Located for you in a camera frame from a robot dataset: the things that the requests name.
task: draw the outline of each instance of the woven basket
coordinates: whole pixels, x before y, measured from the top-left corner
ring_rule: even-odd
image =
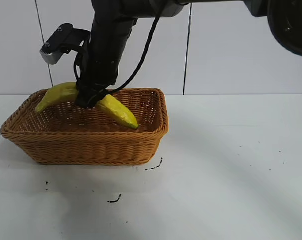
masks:
[[[2,125],[1,135],[46,165],[141,165],[155,155],[168,132],[159,89],[124,89],[114,97],[136,116],[138,129],[120,126],[101,111],[62,103],[37,114],[47,90],[31,95]]]

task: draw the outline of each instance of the basket rim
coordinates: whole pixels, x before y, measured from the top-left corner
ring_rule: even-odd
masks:
[[[122,92],[141,92],[141,91],[148,91],[148,92],[157,92],[159,98],[159,110],[160,110],[160,118],[161,123],[157,129],[150,132],[71,132],[71,131],[14,131],[11,130],[12,124],[19,119],[23,113],[28,111],[28,106],[32,103],[35,98],[38,98],[39,95],[46,92],[48,89],[39,90],[30,95],[30,97],[24,101],[24,103],[3,123],[1,126],[0,133],[6,139],[14,139],[16,138],[24,138],[24,137],[32,137],[32,141],[51,141],[51,138],[54,139],[59,136],[61,141],[72,141],[74,140],[81,140],[85,139],[86,137],[90,136],[97,137],[100,141],[106,140],[111,136],[122,136],[126,139],[133,138],[134,140],[148,140],[148,139],[157,139],[162,138],[168,131],[168,113],[166,108],[166,100],[164,93],[158,88],[125,88],[121,90]]]

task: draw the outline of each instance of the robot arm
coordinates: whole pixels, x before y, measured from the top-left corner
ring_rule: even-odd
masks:
[[[49,64],[56,64],[63,53],[69,53],[71,50],[78,52],[74,68],[79,95],[75,104],[82,108],[93,107],[108,94],[106,88],[116,83],[121,57],[132,28],[139,18],[155,18],[155,28],[159,18],[174,17],[189,3],[236,0],[91,1],[95,11],[91,33],[73,29],[71,24],[64,24],[41,49],[44,60]],[[278,42],[289,51],[302,56],[302,0],[243,2],[253,16],[268,16],[270,28]],[[80,68],[80,77],[77,76],[77,66]]]

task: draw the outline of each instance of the black debris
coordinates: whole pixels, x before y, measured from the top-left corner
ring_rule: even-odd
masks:
[[[160,162],[159,166],[156,166],[156,167],[153,167],[153,168],[150,168],[150,169],[146,169],[146,171],[154,170],[154,169],[159,168],[161,166],[162,162],[163,162],[163,158],[161,157],[161,162]]]
[[[120,196],[119,196],[119,198],[117,200],[115,200],[115,201],[107,201],[107,202],[110,203],[110,204],[115,204],[115,203],[117,203],[117,202],[120,201],[121,197],[122,197],[122,194],[120,194]]]

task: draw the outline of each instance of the white wall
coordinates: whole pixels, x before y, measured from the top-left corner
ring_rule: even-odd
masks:
[[[193,4],[186,94],[302,94],[302,57],[243,2]]]
[[[34,0],[0,0],[0,94],[31,94],[49,88],[48,66]]]
[[[37,0],[44,38],[57,27],[71,23],[75,28],[91,30],[94,11],[90,0]],[[166,94],[182,94],[186,64],[189,6],[175,18],[161,19],[140,73],[130,88],[159,88]],[[139,19],[128,41],[120,64],[117,86],[135,70],[149,35],[153,19]],[[75,81],[75,54],[65,55],[61,62],[50,66],[54,84]]]
[[[44,38],[63,23],[90,30],[90,0],[37,0]],[[189,10],[161,19],[144,66],[129,87],[182,94]],[[134,27],[120,65],[119,86],[140,60],[152,19]],[[0,0],[0,94],[30,94],[49,88],[42,35],[34,0]],[[53,83],[74,81],[75,54],[51,66]],[[302,94],[302,57],[282,48],[267,18],[254,18],[243,2],[193,5],[186,94]]]

